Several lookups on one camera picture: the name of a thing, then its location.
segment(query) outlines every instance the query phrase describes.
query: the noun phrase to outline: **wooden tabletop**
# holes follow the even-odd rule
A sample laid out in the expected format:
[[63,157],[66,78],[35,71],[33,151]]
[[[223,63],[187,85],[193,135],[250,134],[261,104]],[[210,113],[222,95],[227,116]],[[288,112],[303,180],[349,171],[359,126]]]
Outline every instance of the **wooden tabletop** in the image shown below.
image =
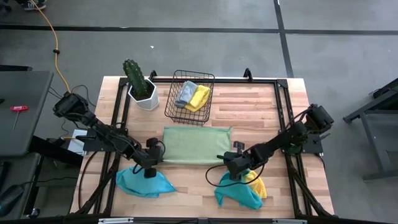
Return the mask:
[[[119,77],[104,77],[95,114],[105,124],[111,122],[118,83]],[[291,78],[288,79],[288,84],[293,111],[294,114],[298,114],[308,107],[304,80]],[[139,109],[133,101],[129,108],[127,120],[129,135],[143,145],[148,138],[163,139],[164,126],[187,125],[173,123],[170,118],[164,115],[170,84],[156,83],[156,85],[160,101],[158,108],[154,111],[144,111]],[[126,90],[123,93],[118,121],[120,121],[123,111],[125,92]],[[284,97],[282,97],[282,101],[285,108]],[[205,126],[224,128],[232,126],[232,140],[244,142],[246,148],[255,143],[272,139],[280,129],[273,86],[270,84],[215,83],[210,119]],[[88,157],[85,156],[81,169],[86,164]],[[87,201],[98,185],[103,157],[103,152],[97,153],[88,165],[81,186],[81,204]],[[328,183],[321,160],[308,154],[303,154],[302,157],[309,189],[324,208],[333,213]],[[134,164],[133,161],[122,158],[119,170],[131,167]],[[161,194],[159,198],[140,198],[125,194],[116,187],[112,208],[113,217],[294,217],[286,163],[284,156],[279,151],[269,159],[261,175],[268,197],[263,199],[263,207],[260,210],[240,207],[238,202],[230,198],[225,198],[224,205],[220,208],[214,196],[215,188],[209,185],[205,179],[208,166],[159,164],[156,168],[168,178],[177,191]],[[209,173],[209,179],[213,183],[218,183],[225,171],[225,168],[215,169]],[[77,189],[76,187],[71,212],[78,209]],[[108,187],[104,190],[101,211],[105,206],[107,195]],[[304,212],[300,190],[298,190],[298,197],[300,208]]]

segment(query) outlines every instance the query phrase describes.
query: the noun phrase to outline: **potted cactus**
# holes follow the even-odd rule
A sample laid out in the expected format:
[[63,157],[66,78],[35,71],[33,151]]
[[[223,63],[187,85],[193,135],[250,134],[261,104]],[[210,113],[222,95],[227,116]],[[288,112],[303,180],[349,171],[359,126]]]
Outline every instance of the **potted cactus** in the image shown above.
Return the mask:
[[159,105],[159,96],[156,86],[144,78],[138,64],[130,59],[123,62],[123,70],[129,79],[131,87],[129,96],[137,103],[138,107],[144,110],[153,110]]

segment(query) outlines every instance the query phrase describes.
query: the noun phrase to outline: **gray concrete floor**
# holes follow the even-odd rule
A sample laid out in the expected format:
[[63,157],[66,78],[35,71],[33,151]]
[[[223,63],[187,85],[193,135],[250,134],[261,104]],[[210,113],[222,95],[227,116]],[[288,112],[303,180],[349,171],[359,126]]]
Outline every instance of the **gray concrete floor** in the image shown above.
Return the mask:
[[[396,30],[398,26],[398,2],[393,0],[279,2],[286,29]],[[23,12],[18,6],[13,10],[0,12],[0,23],[45,25],[36,12]],[[45,13],[54,25],[65,26],[277,28],[272,0],[49,0]],[[61,71],[71,86],[86,85],[92,101],[97,100],[103,76],[123,74],[125,58],[136,59],[146,74],[153,69],[159,75],[186,69],[240,77],[249,67],[255,77],[286,77],[278,34],[58,32],[58,38]],[[294,75],[305,79],[310,102],[323,105],[335,119],[330,137],[323,142],[335,213],[398,223],[398,179],[362,181],[363,175],[377,171],[376,161],[361,122],[342,121],[371,100],[369,92],[397,78],[398,36],[288,35],[287,42]],[[0,30],[0,64],[55,72],[53,47],[48,31]],[[65,92],[58,77],[52,87]],[[63,120],[52,115],[56,101],[48,96],[36,135],[63,134]],[[72,131],[74,125],[65,127]]]

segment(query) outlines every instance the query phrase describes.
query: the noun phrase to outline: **black wire basket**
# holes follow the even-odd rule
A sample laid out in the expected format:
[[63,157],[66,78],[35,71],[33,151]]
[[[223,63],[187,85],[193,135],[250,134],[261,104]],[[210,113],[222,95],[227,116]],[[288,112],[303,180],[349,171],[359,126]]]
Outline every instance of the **black wire basket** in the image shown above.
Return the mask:
[[[171,118],[174,122],[187,123],[203,126],[210,117],[211,98],[213,97],[214,75],[202,72],[191,72],[177,70],[174,72],[173,81],[170,86],[169,97],[167,98],[164,115]],[[198,111],[191,112],[185,108],[178,108],[175,100],[180,94],[180,90],[185,81],[191,81],[197,85],[203,85],[210,89],[209,98],[205,105]]]

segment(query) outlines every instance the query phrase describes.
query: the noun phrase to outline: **blue cloth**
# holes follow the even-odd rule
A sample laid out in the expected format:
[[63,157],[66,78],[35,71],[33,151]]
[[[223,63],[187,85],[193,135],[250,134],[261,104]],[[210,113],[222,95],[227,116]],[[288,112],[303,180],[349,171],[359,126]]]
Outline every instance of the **blue cloth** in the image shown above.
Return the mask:
[[175,105],[178,108],[183,108],[185,105],[191,101],[195,90],[198,88],[198,85],[194,84],[191,81],[186,81],[182,85],[180,90],[180,94],[178,95],[177,99],[175,100]]
[[[243,175],[249,173],[248,170],[243,172]],[[226,185],[235,183],[235,180],[229,179],[229,172],[227,171],[221,178],[219,185]],[[224,196],[237,200],[240,206],[245,206],[251,209],[259,209],[262,207],[261,198],[253,192],[247,184],[235,184],[229,187],[217,187],[214,191],[218,205],[223,206]]]
[[157,198],[160,193],[174,192],[176,189],[160,172],[153,178],[145,178],[144,170],[132,173],[133,167],[121,170],[116,174],[116,185],[126,194],[138,197]]

